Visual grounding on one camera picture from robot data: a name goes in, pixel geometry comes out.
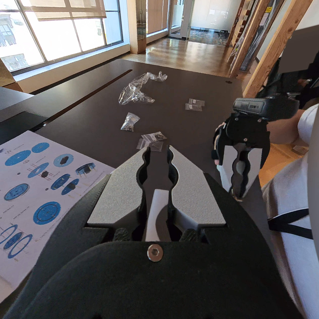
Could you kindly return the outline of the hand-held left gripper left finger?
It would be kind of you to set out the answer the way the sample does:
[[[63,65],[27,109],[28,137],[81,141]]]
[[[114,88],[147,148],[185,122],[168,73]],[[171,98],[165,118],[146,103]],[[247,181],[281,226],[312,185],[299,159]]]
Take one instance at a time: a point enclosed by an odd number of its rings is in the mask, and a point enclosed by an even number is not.
[[[150,147],[144,147],[115,169],[87,223],[89,225],[143,225],[146,222],[146,195]]]

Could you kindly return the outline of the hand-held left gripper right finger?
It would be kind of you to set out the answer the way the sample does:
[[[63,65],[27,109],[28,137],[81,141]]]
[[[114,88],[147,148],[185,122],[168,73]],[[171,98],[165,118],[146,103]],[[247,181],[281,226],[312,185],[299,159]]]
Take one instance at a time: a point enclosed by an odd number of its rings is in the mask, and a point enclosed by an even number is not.
[[[204,172],[173,146],[168,147],[173,187],[173,224],[179,229],[225,226],[226,221]]]

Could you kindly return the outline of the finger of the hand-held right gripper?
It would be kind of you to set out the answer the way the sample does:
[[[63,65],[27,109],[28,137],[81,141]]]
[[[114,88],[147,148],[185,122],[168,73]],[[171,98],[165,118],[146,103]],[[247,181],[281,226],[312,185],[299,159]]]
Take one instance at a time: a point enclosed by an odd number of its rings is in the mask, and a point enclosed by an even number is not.
[[[233,197],[240,196],[241,175],[237,170],[239,145],[225,146],[222,164],[217,165],[222,187]]]
[[[242,181],[240,186],[240,199],[244,198],[255,181],[260,171],[262,159],[261,148],[251,148],[245,146],[240,153],[240,162],[242,162]]]

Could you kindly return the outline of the dark grey desk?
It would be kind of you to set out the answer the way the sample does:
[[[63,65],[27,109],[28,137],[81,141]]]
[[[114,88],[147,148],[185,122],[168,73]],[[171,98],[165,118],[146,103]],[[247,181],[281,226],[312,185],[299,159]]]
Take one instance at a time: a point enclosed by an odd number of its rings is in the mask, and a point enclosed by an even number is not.
[[[143,225],[89,226],[87,221],[109,178],[72,208],[54,231],[35,268],[3,318],[286,318],[295,307],[286,294],[263,233],[220,185],[211,158],[214,131],[242,97],[236,79],[164,68],[162,83],[146,85],[154,103],[120,105],[122,89],[159,66],[118,59],[114,81],[38,133],[119,167],[133,156],[136,133],[120,131],[129,107],[141,116],[137,132],[161,131],[168,144],[199,167],[225,226],[179,229],[168,151],[151,152]],[[189,99],[202,111],[185,109]],[[154,190],[169,191],[171,242],[146,242]]]

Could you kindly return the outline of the white foam square with hole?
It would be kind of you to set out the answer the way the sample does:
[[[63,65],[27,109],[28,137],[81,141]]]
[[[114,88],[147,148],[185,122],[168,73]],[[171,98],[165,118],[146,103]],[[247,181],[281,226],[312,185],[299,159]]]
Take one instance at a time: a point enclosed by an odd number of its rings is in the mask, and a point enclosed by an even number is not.
[[[146,242],[171,242],[168,220],[169,191],[155,189],[146,225]]]

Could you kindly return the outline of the white t-shirt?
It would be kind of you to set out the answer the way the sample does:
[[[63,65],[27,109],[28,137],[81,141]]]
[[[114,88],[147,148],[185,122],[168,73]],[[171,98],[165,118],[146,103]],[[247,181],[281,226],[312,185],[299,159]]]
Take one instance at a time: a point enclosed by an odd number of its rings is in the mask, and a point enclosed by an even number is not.
[[[319,265],[308,205],[308,154],[280,170],[263,188],[274,258],[304,318],[319,317]]]

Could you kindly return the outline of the white instruction booklet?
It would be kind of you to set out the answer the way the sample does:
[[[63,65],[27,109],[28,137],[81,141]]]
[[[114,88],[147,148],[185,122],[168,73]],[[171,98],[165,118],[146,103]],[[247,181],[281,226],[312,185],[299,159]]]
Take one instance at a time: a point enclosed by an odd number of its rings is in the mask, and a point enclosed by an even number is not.
[[[113,170],[31,131],[1,145],[1,300],[30,273],[67,212]]]

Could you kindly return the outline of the crumpled clear plastic wrap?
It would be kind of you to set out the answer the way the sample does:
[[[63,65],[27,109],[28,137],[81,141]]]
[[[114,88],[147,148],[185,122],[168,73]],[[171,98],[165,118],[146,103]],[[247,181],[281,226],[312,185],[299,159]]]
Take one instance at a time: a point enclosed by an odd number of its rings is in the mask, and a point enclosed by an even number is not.
[[[118,102],[120,105],[126,105],[129,102],[140,102],[140,103],[154,103],[155,100],[147,95],[145,95],[141,88],[144,84],[146,84],[149,80],[153,80],[156,82],[163,82],[167,79],[166,74],[162,74],[160,71],[158,75],[147,72],[144,73],[133,81],[131,81],[121,92]]]

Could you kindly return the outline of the brown wooden panel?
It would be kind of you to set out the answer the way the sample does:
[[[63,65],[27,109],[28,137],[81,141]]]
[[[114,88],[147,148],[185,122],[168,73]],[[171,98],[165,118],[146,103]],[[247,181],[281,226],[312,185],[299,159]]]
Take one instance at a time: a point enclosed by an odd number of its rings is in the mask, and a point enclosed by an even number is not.
[[[2,59],[0,59],[0,86],[7,89],[23,92],[19,84],[14,80],[12,74],[3,63]]]

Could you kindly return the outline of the large window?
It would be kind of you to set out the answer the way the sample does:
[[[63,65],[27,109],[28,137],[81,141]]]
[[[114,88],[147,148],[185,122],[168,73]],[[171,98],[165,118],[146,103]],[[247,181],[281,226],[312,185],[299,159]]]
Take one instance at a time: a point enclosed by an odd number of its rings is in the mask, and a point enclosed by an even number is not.
[[[38,21],[21,0],[0,1],[0,56],[10,72],[36,69],[123,42],[118,0],[103,0],[106,18]]]

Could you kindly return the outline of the beige roller blind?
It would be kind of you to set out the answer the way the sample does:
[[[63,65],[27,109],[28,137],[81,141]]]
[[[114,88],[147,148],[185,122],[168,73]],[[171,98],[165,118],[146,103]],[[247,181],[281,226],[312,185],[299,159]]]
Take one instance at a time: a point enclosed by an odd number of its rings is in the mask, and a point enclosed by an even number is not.
[[[102,0],[28,0],[21,4],[25,11],[33,12],[38,21],[106,18]]]

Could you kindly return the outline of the thick wooden post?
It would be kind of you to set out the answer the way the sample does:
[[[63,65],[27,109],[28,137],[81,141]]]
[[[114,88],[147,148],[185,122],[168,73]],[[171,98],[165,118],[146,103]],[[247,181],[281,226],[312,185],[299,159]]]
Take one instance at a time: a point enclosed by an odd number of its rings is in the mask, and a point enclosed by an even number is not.
[[[312,0],[293,0],[290,2],[277,30],[245,87],[244,98],[256,97],[312,2]]]

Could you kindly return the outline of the thin wooden post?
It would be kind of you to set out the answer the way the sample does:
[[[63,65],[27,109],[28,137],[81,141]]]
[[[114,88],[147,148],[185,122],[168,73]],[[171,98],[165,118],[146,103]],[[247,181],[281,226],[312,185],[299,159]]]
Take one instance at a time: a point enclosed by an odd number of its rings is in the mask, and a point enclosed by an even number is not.
[[[249,47],[254,39],[255,33],[259,27],[261,19],[265,14],[265,10],[268,6],[269,0],[260,0],[258,2],[257,7],[252,15],[252,18],[249,23],[249,27],[245,33],[243,38],[243,42],[241,44],[240,50],[237,54],[237,58],[234,61],[234,64],[230,70],[229,78],[237,78],[238,73],[240,71],[241,65],[246,57],[246,54],[249,50]]]

